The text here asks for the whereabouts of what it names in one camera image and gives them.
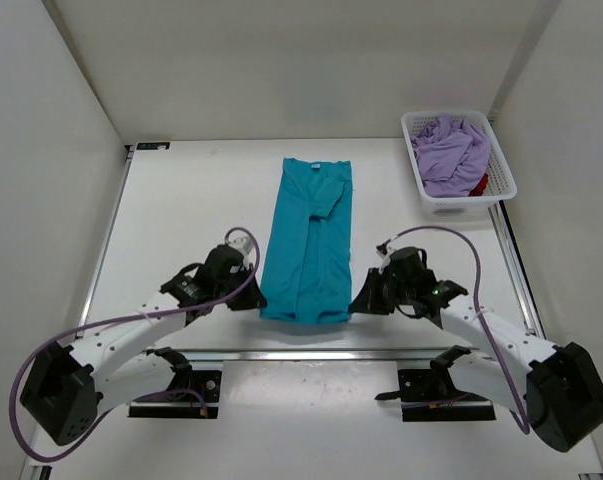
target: folded shirt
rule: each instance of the folded shirt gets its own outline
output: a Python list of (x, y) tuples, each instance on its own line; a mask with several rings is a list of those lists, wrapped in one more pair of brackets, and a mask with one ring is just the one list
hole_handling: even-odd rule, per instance
[(263, 267), (261, 317), (297, 323), (350, 318), (350, 162), (283, 160)]

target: white tabletop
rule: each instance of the white tabletop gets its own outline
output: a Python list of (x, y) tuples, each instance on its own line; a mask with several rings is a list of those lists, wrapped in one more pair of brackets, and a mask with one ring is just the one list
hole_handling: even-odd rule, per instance
[[(405, 228), (433, 223), (421, 213), (401, 139), (173, 142), (169, 150), (137, 151), (88, 322), (133, 312), (181, 267), (205, 260), (235, 225), (250, 229), (265, 254), (284, 157), (352, 162), (353, 298), (368, 268), (379, 264), (376, 245)], [(487, 211), (472, 222), (443, 224), (467, 234), (480, 252), (482, 303), (523, 326)], [(467, 288), (473, 285), (474, 261), (457, 237), (419, 232), (397, 245), (425, 248), (439, 278)], [(347, 324), (300, 327), (260, 319), (257, 311), (217, 307), (162, 343), (200, 349), (374, 349), (460, 342), (428, 321), (410, 321), (398, 313), (354, 315)]]
[[(402, 139), (173, 142), (134, 154), (89, 321), (134, 311), (187, 263), (202, 261), (242, 225), (265, 251), (283, 157), (351, 160), (353, 294), (378, 264), (374, 247), (422, 216)], [(523, 317), (488, 214), (445, 223), (475, 242), (484, 264), (482, 303), (523, 328)], [(438, 232), (405, 239), (428, 251), (440, 278), (470, 287), (464, 243)], [(315, 350), (447, 347), (462, 343), (427, 321), (355, 315), (339, 326), (300, 329), (252, 312), (217, 308), (164, 344), (195, 349)], [(587, 438), (568, 454), (497, 421), (403, 423), (377, 393), (397, 388), (390, 361), (225, 362), (216, 420), (128, 419), (119, 407), (52, 480), (532, 479), (601, 472)], [(56, 453), (41, 430), (34, 446)]]

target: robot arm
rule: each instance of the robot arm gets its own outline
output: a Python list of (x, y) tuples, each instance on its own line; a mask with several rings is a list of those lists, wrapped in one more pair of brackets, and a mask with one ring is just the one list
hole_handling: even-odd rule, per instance
[[(187, 388), (191, 366), (170, 349), (146, 350), (187, 327), (203, 310), (156, 316), (156, 312), (203, 305), (244, 283), (253, 266), (248, 237), (214, 248), (204, 264), (183, 268), (161, 286), (138, 313), (145, 320), (109, 325), (91, 336), (41, 351), (28, 375), (20, 402), (60, 446), (74, 442), (104, 413), (156, 392)], [(265, 306), (256, 280), (227, 302), (231, 310)]]
[[(226, 239), (204, 264), (183, 268), (140, 307), (145, 320), (106, 326), (65, 347), (50, 344), (36, 356), (21, 404), (63, 446), (80, 438), (117, 405), (150, 393), (187, 388), (191, 366), (183, 355), (170, 348), (146, 349), (210, 313), (212, 307), (164, 316), (157, 312), (207, 305), (236, 291), (253, 270), (248, 261), (252, 247), (247, 237)], [(368, 271), (350, 311), (388, 315), (408, 305), (415, 318), (427, 318), (479, 350), (455, 346), (434, 359), (431, 369), (437, 391), (476, 393), (513, 412), (519, 410), (495, 360), (496, 345), (518, 400), (526, 404), (532, 428), (548, 445), (567, 451), (603, 422), (603, 384), (583, 348), (574, 343), (559, 347), (481, 307), (493, 344), (467, 290), (449, 280), (438, 281), (427, 268), (425, 251), (382, 247), (382, 265)], [(227, 301), (231, 310), (265, 304), (254, 279)]]
[[(413, 318), (467, 340), (479, 351), (454, 346), (431, 362), (437, 391), (481, 395), (518, 412), (498, 356), (465, 288), (438, 281), (427, 268), (424, 250), (381, 246), (380, 268), (368, 271), (352, 313), (388, 315), (401, 306), (414, 308)], [(537, 435), (565, 452), (603, 423), (603, 384), (588, 352), (577, 344), (559, 347), (517, 329), (481, 307), (494, 345), (507, 365), (527, 417)]]

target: white plastic basket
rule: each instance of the white plastic basket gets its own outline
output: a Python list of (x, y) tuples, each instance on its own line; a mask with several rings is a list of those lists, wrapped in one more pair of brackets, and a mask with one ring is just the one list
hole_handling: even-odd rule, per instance
[[(490, 161), (486, 172), (489, 177), (488, 186), (481, 197), (435, 198), (425, 193), (410, 137), (420, 134), (426, 125), (436, 122), (439, 115), (444, 113), (451, 115), (455, 121), (467, 119), (477, 128), (481, 128), (490, 139), (492, 152), (490, 153)], [(421, 203), (428, 213), (444, 215), (478, 213), (485, 211), (500, 200), (509, 200), (517, 194), (517, 185), (514, 183), (514, 178), (512, 178), (510, 167), (508, 167), (494, 131), (483, 113), (475, 110), (408, 112), (401, 117), (401, 126), (408, 146), (414, 178), (417, 181), (417, 187), (421, 195)]]

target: purple garment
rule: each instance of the purple garment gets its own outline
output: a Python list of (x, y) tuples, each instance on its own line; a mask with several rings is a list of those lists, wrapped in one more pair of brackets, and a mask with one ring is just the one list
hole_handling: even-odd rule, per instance
[(466, 120), (453, 122), (450, 115), (441, 115), (411, 140), (431, 197), (467, 197), (488, 169), (490, 140)]

